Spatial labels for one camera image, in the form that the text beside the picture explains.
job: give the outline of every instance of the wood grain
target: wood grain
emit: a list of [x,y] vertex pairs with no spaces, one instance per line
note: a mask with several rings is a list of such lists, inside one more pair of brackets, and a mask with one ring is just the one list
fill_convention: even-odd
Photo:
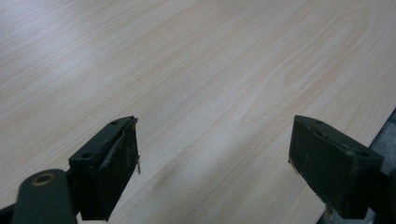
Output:
[[315,223],[296,114],[368,146],[396,106],[392,0],[1,1],[0,206],[135,115],[110,223]]

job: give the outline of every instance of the screw hole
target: screw hole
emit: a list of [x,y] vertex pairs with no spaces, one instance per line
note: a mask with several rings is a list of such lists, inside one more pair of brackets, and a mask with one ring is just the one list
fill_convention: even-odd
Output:
[[92,153],[84,153],[82,154],[82,159],[89,159],[92,156]]
[[54,174],[43,174],[33,179],[32,185],[35,187],[44,186],[51,182],[54,178]]
[[370,155],[367,152],[361,152],[360,153],[362,157],[369,157]]

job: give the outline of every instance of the wooden table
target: wooden table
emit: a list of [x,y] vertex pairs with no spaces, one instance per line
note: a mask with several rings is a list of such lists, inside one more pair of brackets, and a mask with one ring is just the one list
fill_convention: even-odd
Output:
[[395,96],[393,0],[2,1],[0,206],[135,115],[110,223],[315,223],[293,116],[368,146]]

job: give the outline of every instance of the light wood grain surface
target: light wood grain surface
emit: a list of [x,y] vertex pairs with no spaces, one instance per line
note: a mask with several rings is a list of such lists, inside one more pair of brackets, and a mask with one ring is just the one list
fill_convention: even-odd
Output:
[[293,116],[368,146],[395,106],[393,0],[0,3],[1,207],[134,115],[142,174],[110,223],[315,223]]

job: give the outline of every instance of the metal pin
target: metal pin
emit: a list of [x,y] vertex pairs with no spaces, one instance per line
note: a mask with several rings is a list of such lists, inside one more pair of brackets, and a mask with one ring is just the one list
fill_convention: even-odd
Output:
[[137,156],[137,173],[140,175],[140,156]]

